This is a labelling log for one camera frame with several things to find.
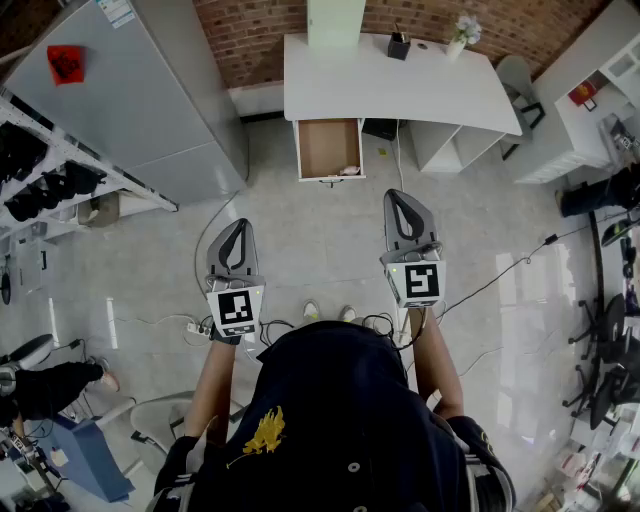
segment white desk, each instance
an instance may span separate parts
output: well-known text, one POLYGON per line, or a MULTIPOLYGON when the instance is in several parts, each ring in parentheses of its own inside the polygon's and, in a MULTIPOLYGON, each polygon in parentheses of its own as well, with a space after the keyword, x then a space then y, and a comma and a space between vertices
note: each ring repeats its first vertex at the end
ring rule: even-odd
POLYGON ((487 57, 463 51, 451 62, 444 46, 414 39, 400 61, 387 57, 389 37, 310 48, 306 34, 285 36, 284 112, 299 146, 299 121, 407 119, 420 168, 459 172, 505 133, 522 133, 487 57))

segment yellow logo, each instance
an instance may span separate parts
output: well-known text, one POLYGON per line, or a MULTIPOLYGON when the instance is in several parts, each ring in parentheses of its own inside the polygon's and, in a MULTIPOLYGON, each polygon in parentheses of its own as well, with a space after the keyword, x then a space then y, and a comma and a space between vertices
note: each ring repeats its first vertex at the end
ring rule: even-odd
POLYGON ((262 453, 262 449, 266 448, 267 453, 274 452, 275 449, 280 446, 282 438, 280 437, 282 430, 284 429, 284 417, 282 414, 282 407, 278 406, 277 414, 273 413, 273 409, 269 409, 269 412, 264 418, 260 420, 258 424, 258 430, 256 430, 253 439, 247 441, 244 445, 244 455, 241 455, 234 461, 227 464, 227 469, 237 460, 247 457, 249 455, 259 455, 262 453))

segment foot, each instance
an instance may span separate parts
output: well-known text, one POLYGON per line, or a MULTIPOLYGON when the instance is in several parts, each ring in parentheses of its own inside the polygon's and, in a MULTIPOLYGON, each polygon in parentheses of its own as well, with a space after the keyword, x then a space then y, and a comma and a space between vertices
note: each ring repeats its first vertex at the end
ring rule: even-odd
POLYGON ((556 190, 556 205, 558 206, 558 210, 562 211, 562 197, 564 196, 564 192, 562 190, 556 190))
POLYGON ((356 313, 356 310, 354 308, 352 308, 351 306, 345 306, 342 308, 342 311, 340 311, 340 316, 338 317, 338 320, 340 320, 341 322, 353 322, 358 316, 358 313, 356 313))
POLYGON ((94 361, 95 364, 100 366, 103 371, 100 382, 116 393, 120 391, 120 382, 118 382, 116 376, 111 373, 109 362, 104 357, 99 357, 97 359, 94 359, 94 361))
POLYGON ((315 300, 309 299, 304 303, 302 317, 304 320, 320 320, 320 308, 315 300))

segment black office chair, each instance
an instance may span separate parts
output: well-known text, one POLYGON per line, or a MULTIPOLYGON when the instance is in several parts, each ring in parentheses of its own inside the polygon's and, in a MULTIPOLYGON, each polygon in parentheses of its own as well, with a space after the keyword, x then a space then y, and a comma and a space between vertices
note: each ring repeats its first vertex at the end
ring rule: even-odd
POLYGON ((578 302, 578 306, 585 309, 587 317, 589 318, 589 327, 577 338, 569 338, 569 345, 578 343, 589 336, 587 349, 580 357, 583 361, 586 361, 591 354, 591 348, 594 346, 594 343, 615 341, 622 335, 626 314, 625 301, 624 296, 621 293, 616 295, 611 299, 609 304, 607 304, 604 314, 599 318, 596 318, 591 314, 591 310, 589 309, 586 301, 581 300, 578 302))
POLYGON ((602 353, 604 352, 607 357, 613 357, 609 354, 612 350, 611 346, 618 341, 622 334, 625 317, 624 296, 622 294, 616 295, 611 299, 601 317, 594 318, 585 301, 581 300, 578 305, 585 308, 587 312, 589 328, 577 338, 569 338, 569 344, 577 343, 589 336, 586 352, 581 356, 581 359, 588 359, 592 346, 596 347, 596 354, 591 360, 592 368, 588 378, 580 365, 575 367, 575 370, 580 375, 582 391, 573 400, 562 401, 564 407, 573 407, 574 404, 579 402, 578 408, 571 413, 574 418, 577 418, 582 411, 591 406, 598 390, 598 378, 603 361, 602 353))
POLYGON ((598 347, 598 350, 605 363, 617 363, 617 366, 605 374, 593 399, 592 430, 600 422, 607 421, 606 415, 612 406, 640 403, 640 340, 631 335, 631 329, 627 329, 621 339, 598 347))

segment black pants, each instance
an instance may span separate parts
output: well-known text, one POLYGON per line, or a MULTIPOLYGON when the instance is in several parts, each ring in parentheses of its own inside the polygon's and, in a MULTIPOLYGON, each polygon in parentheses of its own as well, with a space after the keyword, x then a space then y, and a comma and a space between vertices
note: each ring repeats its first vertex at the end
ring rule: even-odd
POLYGON ((102 367, 64 363, 39 372, 16 372, 15 398, 23 419, 52 418, 73 403, 90 382, 100 380, 102 367))
POLYGON ((612 185, 612 180, 603 180, 572 192, 565 192, 560 204, 562 216, 581 215, 605 206, 620 205, 612 185))

